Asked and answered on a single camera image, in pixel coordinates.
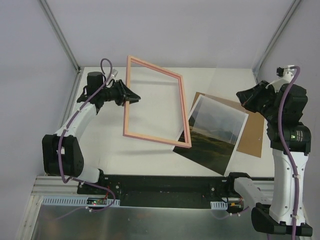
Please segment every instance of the wall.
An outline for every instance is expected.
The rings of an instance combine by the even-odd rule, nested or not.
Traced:
[[[293,0],[47,0],[81,66],[251,68]]]
[[[13,240],[76,73],[36,0],[0,1],[0,239]]]
[[[287,25],[279,41],[261,67],[258,78],[272,81],[276,69],[285,65],[301,67],[296,84],[307,90],[308,104],[302,122],[312,133],[311,153],[305,169],[303,202],[315,238],[320,238],[319,205],[320,185],[320,1],[304,0]]]

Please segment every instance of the photograph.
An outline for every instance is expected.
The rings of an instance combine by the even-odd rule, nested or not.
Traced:
[[[192,147],[173,152],[224,175],[245,127],[248,114],[200,95],[189,114]],[[184,141],[184,133],[178,138]]]

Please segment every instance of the purple cable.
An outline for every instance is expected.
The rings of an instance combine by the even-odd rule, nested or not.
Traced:
[[[233,217],[233,216],[238,216],[238,214],[243,214],[245,212],[247,212],[249,210],[249,207],[247,206],[245,209],[243,209],[241,212],[238,212],[238,213],[233,213],[233,214],[228,214],[228,215],[225,215],[225,216],[222,216],[222,217],[219,217],[219,216],[216,216],[212,213],[212,216],[217,219],[217,220],[223,220],[223,219],[227,219],[229,217]]]
[[[72,124],[72,122],[76,119],[77,115],[80,113],[80,111],[87,105],[88,102],[90,102],[90,100],[109,82],[111,74],[112,74],[112,70],[113,70],[113,66],[112,63],[109,59],[107,58],[102,58],[100,61],[100,67],[101,67],[101,71],[103,74],[105,74],[103,67],[102,67],[102,63],[103,61],[106,60],[109,62],[110,64],[110,72],[108,77],[106,78],[106,81],[103,82],[103,84],[80,106],[80,109],[77,110],[73,116],[70,118],[69,122],[66,124],[66,129],[64,129],[62,131],[62,134],[59,138],[59,142],[58,142],[58,162],[59,162],[59,170],[60,170],[60,175],[62,178],[62,181],[66,184],[67,182],[69,182],[69,180],[72,178],[71,176],[68,177],[67,179],[65,178],[65,174],[64,174],[64,169],[62,166],[62,156],[61,156],[61,149],[62,149],[62,140],[67,132],[67,129],[70,127],[70,125]]]
[[[280,136],[280,140],[281,143],[283,145],[283,148],[290,160],[291,166],[292,166],[292,170],[293,170],[293,174],[295,176],[298,175],[298,169],[295,163],[294,158],[292,157],[292,154],[286,144],[285,141],[285,137],[284,137],[284,133],[283,133],[283,127],[282,127],[282,114],[283,114],[283,109],[284,109],[284,105],[285,105],[285,101],[287,98],[287,95],[291,89],[291,87],[293,86],[293,84],[295,83],[295,81],[297,80],[299,74],[300,74],[300,67],[299,66],[292,66],[290,67],[290,69],[296,69],[295,75],[292,78],[292,81],[289,83],[289,85],[287,86],[287,88],[285,89],[281,102],[280,102],[280,106],[279,106],[279,112],[278,112],[278,131],[279,131],[279,136]],[[294,202],[293,202],[293,215],[297,216],[298,213],[298,206],[299,206],[299,179],[297,177],[294,178]],[[291,239],[295,240],[296,238],[296,229],[297,228],[297,219],[295,217],[292,218],[292,236]]]

